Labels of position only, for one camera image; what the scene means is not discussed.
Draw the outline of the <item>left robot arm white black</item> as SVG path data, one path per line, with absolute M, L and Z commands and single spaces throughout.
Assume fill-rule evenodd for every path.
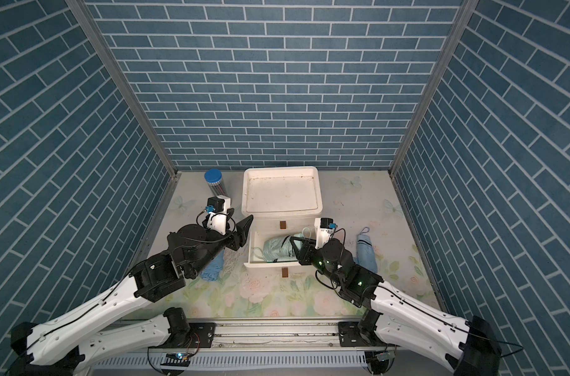
M 233 222 L 232 213 L 209 214 L 167 236 L 167 249 L 132 267 L 107 291 L 43 324 L 24 322 L 11 331 L 17 358 L 8 375 L 73 375 L 99 361 L 141 348 L 200 347 L 180 308 L 141 324 L 110 330 L 110 324 L 158 302 L 196 279 L 216 256 L 247 243 L 253 216 Z

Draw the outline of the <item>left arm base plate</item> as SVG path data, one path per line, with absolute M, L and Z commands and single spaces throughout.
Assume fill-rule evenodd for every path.
M 214 334 L 217 324 L 213 322 L 198 322 L 189 324 L 189 328 L 168 329 L 167 339 L 161 341 L 159 345 L 152 348 L 157 349 L 209 349 L 214 341 Z

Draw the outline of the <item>white drawer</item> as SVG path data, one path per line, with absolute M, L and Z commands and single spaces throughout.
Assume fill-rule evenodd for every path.
M 294 246 L 301 249 L 305 241 L 311 241 L 313 232 L 305 227 L 300 233 L 270 234 L 254 232 L 250 239 L 248 268 L 277 267 L 278 264 L 297 263 Z

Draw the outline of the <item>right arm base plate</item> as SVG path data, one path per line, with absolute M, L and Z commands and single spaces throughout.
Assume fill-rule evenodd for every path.
M 359 321 L 340 321 L 337 323 L 338 338 L 341 347 L 379 347 L 394 348 L 395 345 L 381 341 L 377 335 L 364 328 Z

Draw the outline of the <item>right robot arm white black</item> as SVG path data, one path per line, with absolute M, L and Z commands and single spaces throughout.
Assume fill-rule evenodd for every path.
M 492 326 L 480 316 L 470 320 L 444 313 L 407 295 L 380 275 L 355 263 L 336 238 L 318 246 L 290 237 L 297 261 L 314 266 L 344 301 L 366 308 L 358 323 L 372 346 L 400 346 L 439 363 L 455 375 L 497 375 L 506 356 Z

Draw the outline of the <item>blue umbrella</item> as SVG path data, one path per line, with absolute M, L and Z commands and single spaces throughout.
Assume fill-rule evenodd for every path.
M 216 257 L 203 269 L 200 273 L 200 278 L 202 280 L 212 282 L 216 281 L 220 277 L 220 273 L 224 267 L 224 255 L 225 251 L 220 251 Z
M 357 263 L 369 271 L 377 273 L 377 258 L 369 231 L 369 227 L 364 227 L 356 237 Z

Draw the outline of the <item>green umbrella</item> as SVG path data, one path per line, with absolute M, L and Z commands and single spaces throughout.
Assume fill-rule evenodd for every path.
M 268 239 L 262 248 L 254 247 L 253 255 L 266 263 L 287 263 L 297 261 L 289 238 L 292 236 Z

